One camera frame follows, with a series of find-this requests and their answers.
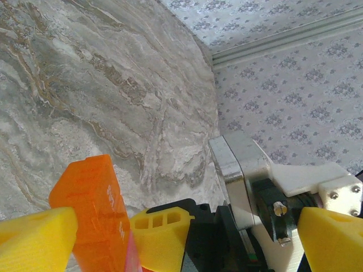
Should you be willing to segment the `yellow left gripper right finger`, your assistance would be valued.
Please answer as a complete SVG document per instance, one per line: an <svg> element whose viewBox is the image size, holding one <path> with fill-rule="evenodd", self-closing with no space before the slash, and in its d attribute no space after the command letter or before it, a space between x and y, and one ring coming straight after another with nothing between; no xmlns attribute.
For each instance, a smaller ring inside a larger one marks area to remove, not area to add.
<svg viewBox="0 0 363 272"><path fill-rule="evenodd" d="M362 219L305 207L298 234L312 271L362 271Z"/></svg>

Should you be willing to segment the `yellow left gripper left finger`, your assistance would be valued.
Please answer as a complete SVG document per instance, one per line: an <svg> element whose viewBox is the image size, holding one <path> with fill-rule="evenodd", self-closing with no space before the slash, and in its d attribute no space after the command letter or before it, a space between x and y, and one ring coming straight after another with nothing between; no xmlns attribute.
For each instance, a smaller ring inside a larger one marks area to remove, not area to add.
<svg viewBox="0 0 363 272"><path fill-rule="evenodd" d="M1 221L1 271L65 271L77 229L71 207Z"/></svg>

